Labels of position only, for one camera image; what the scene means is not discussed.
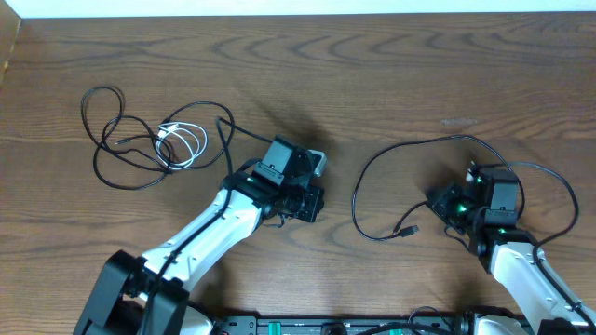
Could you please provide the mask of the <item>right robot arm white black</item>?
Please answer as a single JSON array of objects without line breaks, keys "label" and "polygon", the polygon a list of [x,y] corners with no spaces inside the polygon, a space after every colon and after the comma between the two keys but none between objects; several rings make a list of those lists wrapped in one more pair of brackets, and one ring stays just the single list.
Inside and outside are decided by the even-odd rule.
[{"label": "right robot arm white black", "polygon": [[519,306],[536,334],[593,334],[595,312],[556,274],[530,232],[517,227],[516,174],[500,164],[472,167],[464,182],[426,193],[448,228],[469,237],[468,250]]}]

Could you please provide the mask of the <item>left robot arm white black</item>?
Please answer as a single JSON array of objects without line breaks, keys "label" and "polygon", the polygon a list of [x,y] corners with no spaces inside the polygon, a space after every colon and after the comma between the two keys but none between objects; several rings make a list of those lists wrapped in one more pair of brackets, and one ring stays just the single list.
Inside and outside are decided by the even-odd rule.
[{"label": "left robot arm white black", "polygon": [[212,203],[179,233],[134,257],[113,254],[91,291],[76,334],[209,334],[208,316],[190,294],[206,272],[266,220],[315,221],[327,157],[277,136],[262,159],[223,180]]}]

